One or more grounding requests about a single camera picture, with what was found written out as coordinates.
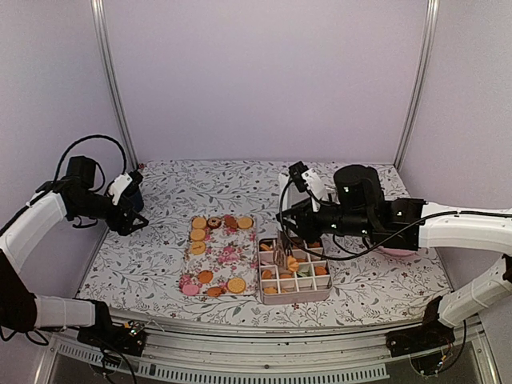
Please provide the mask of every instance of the white wall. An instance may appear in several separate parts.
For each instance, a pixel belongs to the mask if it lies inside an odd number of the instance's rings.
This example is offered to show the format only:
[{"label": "white wall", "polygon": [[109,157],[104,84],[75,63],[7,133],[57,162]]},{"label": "white wall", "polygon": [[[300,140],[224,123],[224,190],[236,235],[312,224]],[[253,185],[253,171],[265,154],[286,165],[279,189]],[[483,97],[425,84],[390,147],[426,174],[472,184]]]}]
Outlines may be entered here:
[{"label": "white wall", "polygon": [[[58,159],[86,134],[118,136],[99,57],[90,2],[0,1],[0,226],[52,179]],[[110,143],[86,144],[112,179],[121,160]],[[100,228],[54,228],[24,265],[40,294],[73,297]],[[34,380],[44,348],[23,336],[0,342],[0,383]]]},{"label": "white wall", "polygon": [[[415,196],[512,206],[512,2],[441,2],[425,92],[402,176]],[[498,255],[443,250],[456,287]],[[512,382],[512,299],[481,313],[504,383]]]},{"label": "white wall", "polygon": [[425,1],[117,0],[105,7],[142,161],[393,161]]}]

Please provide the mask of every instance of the pink box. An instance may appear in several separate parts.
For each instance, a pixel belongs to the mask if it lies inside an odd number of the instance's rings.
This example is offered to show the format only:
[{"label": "pink box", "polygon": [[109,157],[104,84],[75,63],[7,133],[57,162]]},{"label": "pink box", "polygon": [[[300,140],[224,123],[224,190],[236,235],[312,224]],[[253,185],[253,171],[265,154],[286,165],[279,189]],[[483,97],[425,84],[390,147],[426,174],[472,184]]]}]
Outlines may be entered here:
[{"label": "pink box", "polygon": [[[297,260],[304,260],[299,263],[297,272],[292,273],[292,278],[280,278],[283,273],[290,274],[289,271],[282,270],[274,264],[275,238],[264,238],[258,243],[259,257],[259,289],[262,302],[267,305],[293,304],[296,302],[320,302],[326,300],[330,295],[332,281],[329,272],[329,263],[320,257],[310,255],[299,249],[292,249],[292,253]],[[263,250],[261,245],[265,244],[272,250]],[[318,254],[323,254],[322,242],[319,244],[305,244],[305,248]],[[314,268],[323,266],[327,269],[327,274],[316,276]],[[262,279],[264,270],[270,270],[272,278]],[[263,289],[269,286],[274,287],[278,292],[276,294],[266,294]]]}]

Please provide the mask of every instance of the ventilation grille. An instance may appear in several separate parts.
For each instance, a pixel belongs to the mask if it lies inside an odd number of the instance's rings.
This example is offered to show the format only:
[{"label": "ventilation grille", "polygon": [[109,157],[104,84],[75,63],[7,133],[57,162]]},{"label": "ventilation grille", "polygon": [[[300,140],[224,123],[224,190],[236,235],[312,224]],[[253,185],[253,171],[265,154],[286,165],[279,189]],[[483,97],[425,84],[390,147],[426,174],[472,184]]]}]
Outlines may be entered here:
[{"label": "ventilation grille", "polygon": [[[102,354],[85,346],[60,342],[58,352],[96,366],[102,364]],[[123,368],[118,370],[129,373]],[[138,366],[134,365],[134,370],[137,376],[176,384],[356,384],[389,378],[384,364],[352,370],[300,374],[236,374],[174,368],[155,361],[140,362]]]}]

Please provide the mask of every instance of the table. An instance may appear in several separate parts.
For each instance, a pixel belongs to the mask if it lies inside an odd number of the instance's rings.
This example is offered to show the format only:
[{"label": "table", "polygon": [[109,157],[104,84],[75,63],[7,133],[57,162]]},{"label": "table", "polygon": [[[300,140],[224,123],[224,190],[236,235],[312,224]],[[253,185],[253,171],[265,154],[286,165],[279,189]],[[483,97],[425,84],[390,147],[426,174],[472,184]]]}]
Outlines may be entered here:
[{"label": "table", "polygon": [[[291,162],[148,162],[142,174],[144,230],[120,237],[109,232],[78,292],[79,298],[165,318],[237,326],[341,327],[414,322],[433,297],[449,291],[438,255],[424,250],[407,258],[378,252],[350,262],[330,262],[333,289],[324,302],[265,306],[258,297],[186,297],[178,290],[189,220],[195,215],[252,214],[258,236],[273,237],[278,174]],[[345,164],[308,162],[324,181]],[[393,166],[374,166],[386,198],[407,197]],[[346,256],[325,237],[329,255]],[[348,248],[361,249],[345,238]]]}]

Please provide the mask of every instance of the pink floral tray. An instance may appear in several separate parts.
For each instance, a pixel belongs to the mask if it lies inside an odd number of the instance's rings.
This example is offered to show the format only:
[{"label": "pink floral tray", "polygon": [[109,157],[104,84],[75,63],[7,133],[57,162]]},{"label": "pink floral tray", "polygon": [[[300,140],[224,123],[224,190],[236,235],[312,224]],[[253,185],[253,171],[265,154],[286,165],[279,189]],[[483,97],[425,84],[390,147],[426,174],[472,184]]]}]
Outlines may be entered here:
[{"label": "pink floral tray", "polygon": [[[185,250],[185,263],[179,280],[179,289],[189,296],[207,296],[209,288],[220,287],[224,294],[235,295],[228,291],[227,283],[232,278],[242,278],[246,288],[236,296],[255,294],[258,289],[258,244],[256,240],[256,220],[253,216],[251,228],[243,230],[234,229],[226,225],[225,219],[229,215],[221,216],[222,224],[217,229],[205,228],[204,243],[206,250],[202,254],[193,254],[190,251],[192,241]],[[213,279],[205,284],[199,281],[199,274],[203,271],[213,273]]]}]

